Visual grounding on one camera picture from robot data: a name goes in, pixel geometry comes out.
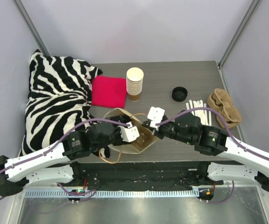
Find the brown paper bag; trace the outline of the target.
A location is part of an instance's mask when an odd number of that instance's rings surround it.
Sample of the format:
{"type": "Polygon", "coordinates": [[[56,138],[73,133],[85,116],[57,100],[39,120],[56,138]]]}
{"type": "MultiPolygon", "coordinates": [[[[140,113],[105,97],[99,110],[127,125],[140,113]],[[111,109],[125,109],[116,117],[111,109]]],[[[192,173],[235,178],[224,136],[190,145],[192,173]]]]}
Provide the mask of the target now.
{"type": "Polygon", "coordinates": [[[137,118],[137,116],[145,116],[145,113],[135,113],[131,114],[125,109],[121,108],[114,108],[107,112],[104,116],[104,118],[109,118],[109,117],[114,117],[117,115],[127,115],[130,117],[131,121],[134,123],[134,125],[137,127],[138,132],[139,132],[139,137],[136,138],[134,142],[128,145],[122,145],[122,146],[114,146],[114,145],[109,145],[109,149],[114,150],[116,152],[119,152],[117,160],[116,161],[108,161],[105,158],[105,150],[101,150],[99,153],[99,156],[101,160],[108,164],[117,164],[118,161],[120,160],[120,157],[122,154],[141,154],[144,152],[146,149],[148,149],[150,146],[152,146],[156,141],[159,140],[156,136],[152,135],[152,132],[148,130],[147,128],[142,126],[142,122],[137,118]]]}

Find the brown pulp cup carrier single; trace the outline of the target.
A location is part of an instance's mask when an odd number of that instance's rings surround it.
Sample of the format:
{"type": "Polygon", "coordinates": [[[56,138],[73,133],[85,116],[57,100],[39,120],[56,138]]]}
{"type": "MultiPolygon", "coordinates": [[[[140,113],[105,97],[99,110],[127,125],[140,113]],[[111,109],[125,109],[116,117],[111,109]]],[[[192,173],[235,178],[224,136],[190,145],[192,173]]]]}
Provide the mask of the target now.
{"type": "Polygon", "coordinates": [[[148,129],[145,129],[143,127],[139,127],[138,132],[139,137],[136,139],[135,145],[138,150],[142,151],[150,145],[154,136],[148,129]]]}

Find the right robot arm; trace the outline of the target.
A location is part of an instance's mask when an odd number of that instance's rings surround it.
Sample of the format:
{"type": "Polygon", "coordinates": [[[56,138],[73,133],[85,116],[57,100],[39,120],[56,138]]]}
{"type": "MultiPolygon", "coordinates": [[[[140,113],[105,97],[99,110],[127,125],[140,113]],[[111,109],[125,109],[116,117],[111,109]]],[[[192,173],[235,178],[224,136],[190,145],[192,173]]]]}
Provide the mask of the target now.
{"type": "Polygon", "coordinates": [[[209,156],[234,160],[239,165],[220,165],[209,162],[199,165],[196,180],[238,181],[259,184],[269,192],[269,153],[250,146],[227,132],[213,126],[202,125],[192,113],[177,117],[174,122],[163,117],[164,124],[153,130],[160,139],[167,137],[194,146],[195,151],[209,156]]]}

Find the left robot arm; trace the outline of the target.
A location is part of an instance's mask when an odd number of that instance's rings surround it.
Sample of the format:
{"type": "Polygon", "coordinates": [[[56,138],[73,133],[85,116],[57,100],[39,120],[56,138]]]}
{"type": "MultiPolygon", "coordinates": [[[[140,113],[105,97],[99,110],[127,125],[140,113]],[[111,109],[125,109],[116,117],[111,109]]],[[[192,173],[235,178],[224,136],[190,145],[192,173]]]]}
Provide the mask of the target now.
{"type": "Polygon", "coordinates": [[[30,154],[8,158],[0,156],[0,196],[12,196],[23,191],[31,179],[41,181],[40,171],[55,164],[87,157],[108,145],[127,145],[139,137],[132,121],[122,123],[122,117],[92,119],[94,124],[86,131],[71,128],[57,142],[30,154]]]}

